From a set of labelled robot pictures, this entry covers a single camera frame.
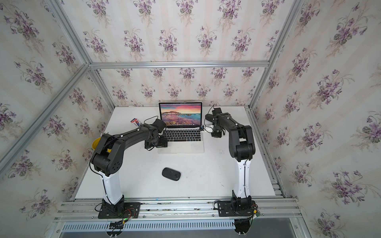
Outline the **black wireless mouse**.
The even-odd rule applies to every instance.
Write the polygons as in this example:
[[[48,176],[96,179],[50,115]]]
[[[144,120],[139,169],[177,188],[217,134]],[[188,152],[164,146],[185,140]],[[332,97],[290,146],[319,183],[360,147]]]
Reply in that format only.
[[[181,173],[177,170],[166,167],[162,170],[162,176],[173,181],[178,181],[181,177]]]

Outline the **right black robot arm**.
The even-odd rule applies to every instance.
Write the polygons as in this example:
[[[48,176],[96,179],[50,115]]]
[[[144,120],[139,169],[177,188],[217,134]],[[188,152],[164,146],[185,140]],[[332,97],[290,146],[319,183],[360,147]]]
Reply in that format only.
[[[220,108],[214,108],[211,114],[206,114],[205,120],[213,125],[210,133],[212,137],[221,138],[224,132],[228,133],[229,153],[236,160],[237,166],[233,197],[236,199],[250,197],[249,169],[256,153],[252,127],[240,124],[229,113],[223,113]]]

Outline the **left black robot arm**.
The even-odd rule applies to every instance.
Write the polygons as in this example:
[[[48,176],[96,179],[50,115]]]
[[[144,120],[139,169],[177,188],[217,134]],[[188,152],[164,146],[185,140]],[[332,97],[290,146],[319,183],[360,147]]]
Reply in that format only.
[[[141,124],[139,127],[121,134],[102,135],[90,159],[90,169],[99,175],[104,189],[104,202],[116,207],[124,202],[121,192],[119,170],[124,160],[124,152],[140,142],[145,143],[145,149],[164,147],[167,139],[162,135],[166,124],[156,119],[152,124]]]

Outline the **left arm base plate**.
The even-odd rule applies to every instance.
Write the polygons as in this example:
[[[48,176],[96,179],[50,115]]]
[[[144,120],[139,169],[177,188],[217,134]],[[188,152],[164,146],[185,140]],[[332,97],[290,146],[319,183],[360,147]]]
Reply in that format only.
[[[122,219],[122,218],[137,218],[139,216],[141,203],[125,202],[117,205],[111,205],[105,201],[98,213],[98,219]]]

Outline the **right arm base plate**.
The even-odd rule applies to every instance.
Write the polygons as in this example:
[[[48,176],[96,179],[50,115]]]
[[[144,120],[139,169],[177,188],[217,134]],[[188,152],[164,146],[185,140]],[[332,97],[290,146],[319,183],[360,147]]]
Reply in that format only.
[[[254,201],[244,204],[233,201],[216,200],[213,209],[218,212],[219,217],[251,217],[258,211],[258,205]]]

